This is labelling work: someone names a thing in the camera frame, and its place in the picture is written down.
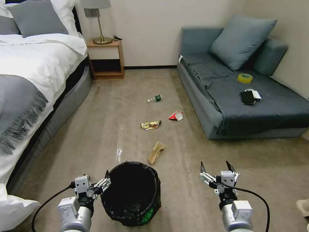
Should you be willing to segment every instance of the nightstand shelf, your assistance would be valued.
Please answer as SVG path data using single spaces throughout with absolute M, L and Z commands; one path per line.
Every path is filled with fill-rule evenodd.
M 87 47 L 95 79 L 123 79 L 125 67 L 121 41 L 100 45 L 90 40 Z

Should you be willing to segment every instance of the lamp shade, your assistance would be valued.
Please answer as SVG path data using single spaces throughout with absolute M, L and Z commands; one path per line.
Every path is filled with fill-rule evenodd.
M 109 0 L 80 0 L 80 3 L 86 9 L 105 9 L 111 7 Z

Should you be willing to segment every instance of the wall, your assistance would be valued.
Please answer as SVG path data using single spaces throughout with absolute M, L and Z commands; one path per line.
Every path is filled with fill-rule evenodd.
M 242 14 L 244 2 L 111 0 L 111 8 L 100 10 L 100 19 L 104 35 L 123 39 L 125 66 L 176 65 L 182 26 L 224 25 Z M 79 2 L 76 8 L 84 37 L 98 37 L 97 18 L 86 18 Z
M 278 19 L 272 36 L 285 41 L 289 49 L 274 77 L 309 97 L 309 0 L 248 0 L 244 14 Z

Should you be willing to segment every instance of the tape roll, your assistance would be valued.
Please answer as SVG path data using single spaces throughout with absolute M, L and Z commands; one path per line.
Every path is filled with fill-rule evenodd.
M 252 79 L 253 79 L 253 76 L 251 76 L 250 74 L 246 74 L 246 73 L 241 73 L 237 77 L 237 80 L 244 84 L 251 83 Z

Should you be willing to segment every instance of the gold lamp base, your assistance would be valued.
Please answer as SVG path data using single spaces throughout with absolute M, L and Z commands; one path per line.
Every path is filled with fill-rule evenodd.
M 112 39 L 109 37 L 97 37 L 93 39 L 94 44 L 110 44 L 112 42 Z

